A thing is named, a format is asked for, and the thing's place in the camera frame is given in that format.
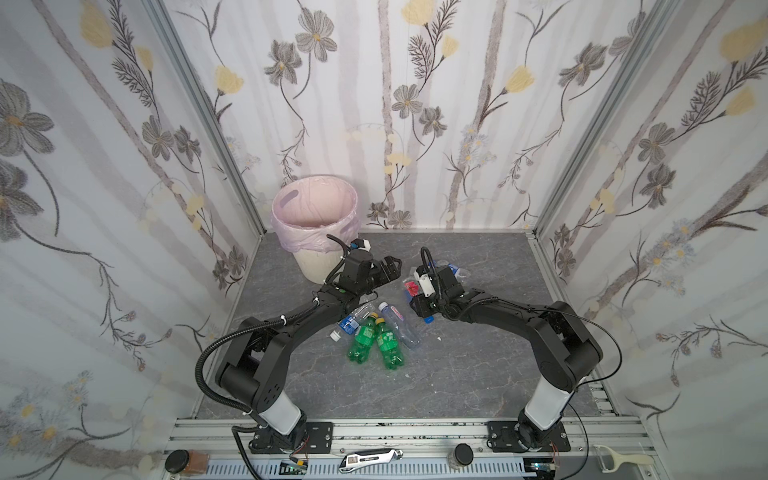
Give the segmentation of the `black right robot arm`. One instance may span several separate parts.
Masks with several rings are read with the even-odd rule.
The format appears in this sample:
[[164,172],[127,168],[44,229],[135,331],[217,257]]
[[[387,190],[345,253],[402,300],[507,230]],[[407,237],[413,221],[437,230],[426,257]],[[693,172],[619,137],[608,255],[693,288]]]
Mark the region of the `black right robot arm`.
[[440,314],[467,324],[486,325],[515,334],[531,348],[540,378],[513,429],[515,452],[537,451],[562,425],[571,398],[603,360],[603,350],[587,329],[587,320],[562,301],[534,305],[466,289],[448,266],[437,265],[430,250],[420,249],[417,268],[422,293],[410,301],[420,317]]

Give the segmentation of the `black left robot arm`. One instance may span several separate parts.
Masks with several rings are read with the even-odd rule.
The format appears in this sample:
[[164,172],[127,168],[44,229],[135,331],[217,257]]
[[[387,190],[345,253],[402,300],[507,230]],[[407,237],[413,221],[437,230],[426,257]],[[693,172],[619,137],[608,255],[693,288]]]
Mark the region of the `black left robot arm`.
[[398,280],[401,259],[376,259],[357,238],[350,242],[328,234],[341,247],[339,262],[308,303],[270,320],[248,317],[199,355],[194,377],[199,390],[212,401],[240,411],[254,427],[231,428],[237,449],[251,476],[252,466],[241,435],[265,432],[270,445],[289,453],[309,439],[306,413],[285,392],[293,352],[321,329],[341,321],[361,305],[361,298]]

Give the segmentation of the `pepsi label clear bottle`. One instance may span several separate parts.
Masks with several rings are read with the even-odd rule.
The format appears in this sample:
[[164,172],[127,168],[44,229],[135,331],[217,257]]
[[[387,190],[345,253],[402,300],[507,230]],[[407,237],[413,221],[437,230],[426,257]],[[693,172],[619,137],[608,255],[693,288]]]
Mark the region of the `pepsi label clear bottle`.
[[453,275],[460,281],[466,280],[471,277],[471,272],[466,268],[459,267],[452,263],[446,263],[445,266],[450,269]]

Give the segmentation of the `tall clear blue bottle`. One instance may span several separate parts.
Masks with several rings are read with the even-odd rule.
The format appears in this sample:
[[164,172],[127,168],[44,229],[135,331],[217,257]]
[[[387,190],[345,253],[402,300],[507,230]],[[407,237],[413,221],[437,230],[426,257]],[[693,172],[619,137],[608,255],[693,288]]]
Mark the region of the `tall clear blue bottle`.
[[387,302],[381,302],[378,305],[378,310],[406,347],[415,349],[421,346],[420,337],[407,323],[405,316],[395,306]]

